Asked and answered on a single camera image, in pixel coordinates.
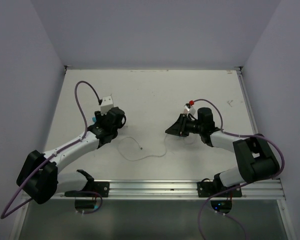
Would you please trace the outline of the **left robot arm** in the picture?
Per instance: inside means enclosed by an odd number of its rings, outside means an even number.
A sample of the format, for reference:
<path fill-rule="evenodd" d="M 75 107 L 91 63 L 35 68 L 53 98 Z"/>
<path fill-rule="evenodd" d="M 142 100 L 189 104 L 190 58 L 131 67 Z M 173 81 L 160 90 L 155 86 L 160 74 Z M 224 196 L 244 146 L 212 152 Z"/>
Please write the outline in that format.
<path fill-rule="evenodd" d="M 105 115 L 100 111 L 94 114 L 95 122 L 72 141 L 44 153 L 34 150 L 27 156 L 16 184 L 36 203 L 43 204 L 62 192 L 77 191 L 85 197 L 93 193 L 94 179 L 86 171 L 62 174 L 62 170 L 85 154 L 109 144 L 127 120 L 119 107 L 111 108 Z"/>

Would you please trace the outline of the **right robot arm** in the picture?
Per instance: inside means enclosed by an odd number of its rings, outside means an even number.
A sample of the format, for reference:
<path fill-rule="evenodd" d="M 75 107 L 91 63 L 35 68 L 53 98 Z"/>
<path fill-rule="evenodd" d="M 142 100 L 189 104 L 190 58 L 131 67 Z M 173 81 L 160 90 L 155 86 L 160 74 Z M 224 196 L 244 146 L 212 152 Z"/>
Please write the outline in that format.
<path fill-rule="evenodd" d="M 207 146 L 234 153 L 236 166 L 213 177 L 212 189 L 217 196 L 225 196 L 231 187 L 239 184 L 267 179 L 280 170 L 279 162 L 265 139 L 260 135 L 238 137 L 223 133 L 216 127 L 212 110 L 208 107 L 198 109 L 197 119 L 181 113 L 165 133 L 183 138 L 197 134 Z"/>

